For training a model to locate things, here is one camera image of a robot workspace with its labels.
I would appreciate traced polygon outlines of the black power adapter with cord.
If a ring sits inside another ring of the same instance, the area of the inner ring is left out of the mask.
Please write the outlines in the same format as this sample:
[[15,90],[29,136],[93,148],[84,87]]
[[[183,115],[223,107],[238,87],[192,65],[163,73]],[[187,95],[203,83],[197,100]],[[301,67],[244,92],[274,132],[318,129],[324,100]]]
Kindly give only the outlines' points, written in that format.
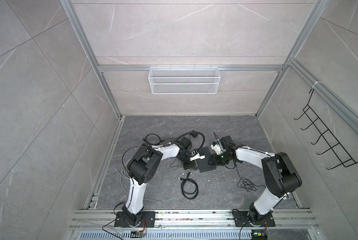
[[191,148],[193,147],[191,136],[193,138],[196,138],[198,136],[198,133],[195,131],[191,131],[189,133],[181,135],[179,138],[177,138],[175,141],[172,142],[172,144],[177,145],[180,150],[176,156],[177,159],[179,159],[182,162],[182,157],[189,156],[189,153],[191,153]]

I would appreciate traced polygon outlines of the dark grey network switch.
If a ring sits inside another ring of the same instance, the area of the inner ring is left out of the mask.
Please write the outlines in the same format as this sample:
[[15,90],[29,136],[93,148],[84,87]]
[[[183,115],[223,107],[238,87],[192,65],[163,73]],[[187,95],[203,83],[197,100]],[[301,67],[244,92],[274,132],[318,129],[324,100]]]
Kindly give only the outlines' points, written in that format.
[[205,154],[205,158],[196,160],[200,173],[205,173],[215,170],[217,167],[209,164],[212,155],[210,149],[207,147],[203,147],[202,150]]

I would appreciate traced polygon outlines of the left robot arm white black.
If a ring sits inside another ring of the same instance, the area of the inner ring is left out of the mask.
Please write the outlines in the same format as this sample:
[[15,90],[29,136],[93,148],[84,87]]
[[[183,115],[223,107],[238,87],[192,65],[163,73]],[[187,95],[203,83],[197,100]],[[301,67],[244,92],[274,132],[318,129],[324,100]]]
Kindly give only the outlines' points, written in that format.
[[142,220],[145,189],[162,160],[177,158],[185,170],[197,170],[196,160],[205,158],[203,146],[206,138],[201,132],[187,132],[168,143],[161,138],[157,143],[151,143],[147,138],[143,140],[144,144],[123,165],[129,175],[130,189],[122,212],[131,226],[137,226]]

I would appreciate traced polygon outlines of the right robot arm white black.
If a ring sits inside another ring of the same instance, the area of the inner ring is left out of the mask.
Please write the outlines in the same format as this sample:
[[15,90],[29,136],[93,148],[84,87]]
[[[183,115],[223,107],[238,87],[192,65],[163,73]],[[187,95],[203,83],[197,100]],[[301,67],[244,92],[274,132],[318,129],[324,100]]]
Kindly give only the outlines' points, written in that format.
[[236,145],[230,136],[223,138],[215,135],[211,149],[215,153],[209,164],[223,166],[230,161],[247,162],[263,170],[266,188],[261,196],[250,205],[249,224],[260,226],[274,208],[302,185],[302,179],[289,156],[284,152],[262,152],[248,146]]

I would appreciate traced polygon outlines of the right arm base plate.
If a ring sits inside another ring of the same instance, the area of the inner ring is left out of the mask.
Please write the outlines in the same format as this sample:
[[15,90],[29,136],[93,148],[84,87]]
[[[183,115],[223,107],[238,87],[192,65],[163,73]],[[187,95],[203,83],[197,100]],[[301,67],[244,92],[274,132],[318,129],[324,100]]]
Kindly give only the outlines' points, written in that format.
[[275,227],[272,213],[260,215],[255,210],[232,210],[236,227]]

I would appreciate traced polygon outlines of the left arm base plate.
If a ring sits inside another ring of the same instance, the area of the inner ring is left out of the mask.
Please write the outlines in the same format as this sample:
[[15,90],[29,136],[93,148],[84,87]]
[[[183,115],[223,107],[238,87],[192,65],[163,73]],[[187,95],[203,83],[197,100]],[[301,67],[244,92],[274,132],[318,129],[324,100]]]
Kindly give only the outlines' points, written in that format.
[[129,212],[118,212],[115,218],[115,227],[147,227],[153,228],[155,223],[155,212],[153,211],[141,211],[134,215]]

